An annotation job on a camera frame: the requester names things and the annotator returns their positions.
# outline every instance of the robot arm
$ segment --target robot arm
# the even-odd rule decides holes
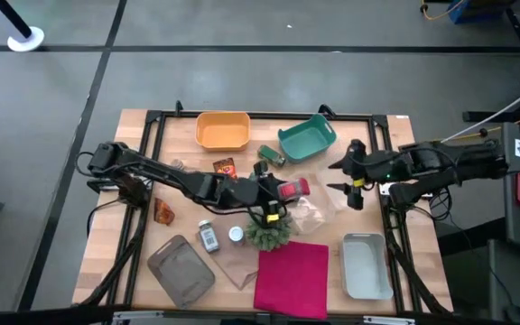
[[[255,170],[262,174],[254,181],[233,179],[222,173],[184,172],[146,158],[123,143],[100,144],[88,170],[95,178],[112,181],[119,189],[120,199],[136,207],[149,200],[147,185],[137,176],[178,189],[186,198],[206,208],[230,210],[259,206],[265,213],[278,210],[277,186],[284,183],[259,166],[255,166]]]
[[[498,140],[483,144],[450,146],[440,142],[423,142],[401,146],[400,152],[378,151],[367,154],[366,146],[352,140],[343,159],[329,168],[342,169],[352,185],[329,184],[348,196],[348,205],[362,209],[360,190],[370,183],[417,180],[396,183],[390,187],[391,201],[396,207],[415,203],[423,194],[451,184],[472,179],[497,179],[506,174],[502,146]]]

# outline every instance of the white tray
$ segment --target white tray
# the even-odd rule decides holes
[[[379,234],[346,234],[340,246],[342,287],[353,299],[393,297],[388,284],[385,238]]]

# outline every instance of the lid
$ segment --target lid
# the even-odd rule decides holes
[[[241,227],[232,227],[227,235],[230,237],[230,240],[231,241],[235,241],[235,242],[238,242],[240,240],[242,240],[242,238],[244,237],[244,230],[242,230]]]
[[[198,223],[198,227],[206,226],[209,224],[210,224],[209,220],[202,220]]]

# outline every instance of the clear plastic bag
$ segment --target clear plastic bag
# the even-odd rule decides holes
[[[303,177],[308,182],[311,194],[299,198],[297,202],[286,206],[292,219],[291,227],[296,235],[310,234],[316,228],[331,222],[336,215],[330,195],[315,173],[296,173],[292,180]]]

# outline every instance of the cable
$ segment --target cable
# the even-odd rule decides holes
[[[450,192],[448,191],[447,188],[445,188],[446,191],[445,193],[450,197]],[[446,213],[446,216],[445,218],[440,218],[438,219],[438,217],[434,217],[432,215],[431,212],[421,208],[421,207],[416,207],[416,206],[412,206],[411,209],[416,209],[416,210],[419,210],[421,211],[423,214],[425,214],[427,217],[431,218],[432,220],[435,220],[435,221],[444,221],[446,218],[449,218],[450,219],[450,222],[452,223],[452,225],[457,228],[459,230],[459,232],[465,237],[465,240],[467,241],[467,244],[469,246],[469,250],[472,254],[475,255],[475,257],[477,258],[477,260],[482,263],[482,256],[479,256],[477,252],[474,251],[474,248],[473,248],[473,245],[470,243],[470,238],[469,236],[467,236],[467,233],[465,232],[465,230],[461,227],[459,227],[459,225],[457,225],[457,223],[455,222],[454,218],[452,217],[452,214],[450,213],[450,206],[447,207],[447,212]],[[508,289],[506,288],[505,284],[501,281],[501,279],[498,277],[498,275],[495,273],[495,271],[493,271],[493,268],[491,267],[491,265],[488,265],[487,266],[489,272],[491,274],[493,274],[493,276],[495,277],[495,279],[497,280],[497,282],[499,283],[499,285],[503,288],[503,290],[505,291],[505,294],[506,294],[506,297],[507,299],[509,300],[509,303],[511,305],[513,305],[513,297],[511,297],[511,293],[508,291]]]
[[[442,140],[441,142],[442,142],[442,143],[447,142],[447,141],[449,141],[450,139],[453,139],[453,138],[455,138],[455,137],[457,137],[457,136],[459,136],[459,135],[462,135],[462,134],[464,134],[464,133],[467,133],[468,131],[474,129],[475,127],[478,127],[478,126],[484,125],[486,122],[492,120],[493,118],[495,118],[495,117],[497,117],[497,116],[499,116],[499,115],[505,113],[507,110],[513,108],[513,107],[514,107],[516,104],[518,104],[519,102],[520,102],[520,97],[517,98],[515,101],[513,101],[511,104],[507,105],[505,108],[503,108],[503,109],[499,110],[498,112],[496,112],[495,114],[493,114],[492,116],[489,116],[489,117],[485,118],[484,120],[482,120],[482,121],[480,121],[480,122],[478,122],[478,123],[476,123],[476,124],[474,124],[474,125],[471,125],[471,126],[467,127],[466,129],[464,129],[464,130],[462,130],[462,131],[459,131],[459,132],[457,132],[457,133],[454,134],[454,135],[449,136],[448,138],[445,138],[445,139]]]
[[[201,202],[198,202],[198,204],[200,204],[204,209],[212,212],[213,214],[215,215],[219,215],[219,216],[229,216],[229,215],[233,215],[233,214],[238,214],[238,213],[247,213],[247,210],[236,210],[236,211],[229,211],[229,212],[221,212],[221,211],[216,211],[212,208],[210,208],[209,206],[201,203]]]
[[[439,200],[439,203],[437,205],[433,206],[432,205],[433,202],[437,199]],[[429,207],[431,207],[431,209],[436,209],[437,207],[439,207],[441,205],[444,205],[446,207],[445,211],[443,213],[441,213],[438,216],[433,216],[431,214],[431,218],[435,221],[443,221],[450,215],[450,210],[452,209],[452,196],[450,195],[450,190],[448,187],[441,189],[438,194],[435,194],[435,196],[433,196],[429,200]]]
[[[366,184],[362,185],[362,190],[366,190],[366,191],[372,190],[372,189],[375,188],[375,185],[376,185],[376,183],[374,181],[370,183],[370,187],[369,188],[366,186]]]
[[[89,212],[89,215],[88,215],[88,237],[89,237],[89,232],[91,231],[91,219],[92,217],[94,216],[94,214],[96,212],[98,212],[99,210],[107,207],[108,205],[112,204],[112,203],[116,203],[118,202],[118,199],[115,199],[115,200],[111,200],[109,201],[108,203],[104,203],[104,204],[100,204],[98,205],[97,207],[93,208],[90,212]]]
[[[515,124],[517,124],[517,125],[520,124],[520,120],[516,121]],[[501,130],[501,126],[497,126],[497,127],[487,129],[487,132],[491,133],[491,132],[496,132],[496,131],[500,131],[500,130]],[[470,134],[470,135],[461,135],[461,136],[456,136],[456,137],[452,138],[451,140],[470,139],[473,137],[481,137],[481,134],[475,133],[475,134]],[[442,139],[434,139],[433,141],[442,141]]]
[[[79,162],[79,157],[81,157],[81,156],[84,155],[84,154],[85,154],[85,155],[90,155],[90,156],[92,156],[92,157],[94,156],[94,154],[91,153],[91,152],[81,152],[81,153],[78,153],[78,155],[76,156],[76,161],[75,161],[75,164],[76,164],[76,170],[77,170],[80,174],[82,174],[82,175],[84,175],[84,176],[94,177],[94,175],[92,175],[91,173],[89,173],[89,172],[84,172],[84,171],[82,171],[82,170],[79,168],[79,164],[78,164],[78,162]]]
[[[465,240],[467,241],[467,244],[469,245],[470,252],[475,255],[475,257],[479,260],[480,263],[482,263],[482,261],[484,259],[483,256],[480,256],[477,252],[474,251],[473,245],[470,243],[470,238],[469,238],[469,236],[467,236],[467,233],[465,232],[465,230],[463,228],[459,227],[459,225],[457,225],[455,220],[452,218],[452,214],[449,214],[449,216],[450,216],[450,222],[452,223],[452,225],[454,227],[456,227],[460,231],[460,233],[465,237]],[[509,303],[511,305],[514,305],[513,297],[511,296],[511,292],[506,288],[505,284],[501,281],[501,279],[499,279],[499,277],[495,273],[495,271],[493,271],[493,268],[491,267],[491,265],[487,265],[487,267],[488,267],[489,272],[491,274],[493,274],[493,276],[495,277],[495,280],[497,280],[498,284],[505,291],[505,294],[506,294],[507,299],[509,300]]]
[[[442,18],[444,16],[446,16],[447,14],[450,14],[453,10],[457,9],[460,5],[462,5],[463,3],[465,2],[465,0],[460,0],[458,1],[458,3],[456,5],[454,5],[451,9],[447,10],[446,12],[444,12],[443,14],[439,14],[437,16],[434,16],[434,17],[431,17],[429,16],[426,12],[427,10],[429,10],[429,6],[424,2],[424,0],[421,1],[422,5],[421,5],[421,11],[422,11],[422,14],[424,14],[424,18],[426,18],[427,20],[430,20],[430,21],[434,21],[434,20],[437,20],[439,18]]]

